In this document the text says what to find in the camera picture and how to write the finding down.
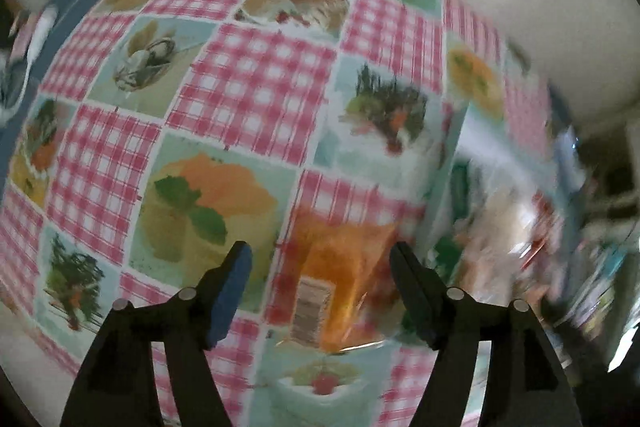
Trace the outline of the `teal shallow cardboard box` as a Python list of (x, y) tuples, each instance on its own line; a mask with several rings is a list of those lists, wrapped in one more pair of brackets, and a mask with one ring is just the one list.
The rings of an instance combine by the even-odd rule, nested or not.
[(480, 303), (522, 298), (568, 307), (575, 296), (567, 245), (570, 199), (555, 158), (513, 145), (474, 107), (454, 122), (436, 212), (427, 225), (427, 264)]

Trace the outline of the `orange bread clear packet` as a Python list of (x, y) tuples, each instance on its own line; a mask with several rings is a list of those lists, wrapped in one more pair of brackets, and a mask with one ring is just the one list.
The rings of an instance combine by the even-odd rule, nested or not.
[(309, 209), (297, 211), (291, 243), (300, 261), (290, 338), (326, 353), (383, 339), (373, 294), (397, 239), (397, 225), (335, 223)]

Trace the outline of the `checkered picture tablecloth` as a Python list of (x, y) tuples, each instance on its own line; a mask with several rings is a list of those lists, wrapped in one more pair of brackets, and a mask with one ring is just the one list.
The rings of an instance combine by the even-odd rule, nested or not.
[(9, 75), (1, 142), (1, 366), (43, 426), (112, 306), (186, 295), (236, 241), (253, 269), (205, 355), (232, 426), (409, 426), (438, 358), (388, 260), (383, 339), (290, 338), (297, 211), (426, 229), (474, 106), (552, 157), (548, 83), (461, 0), (54, 0)]

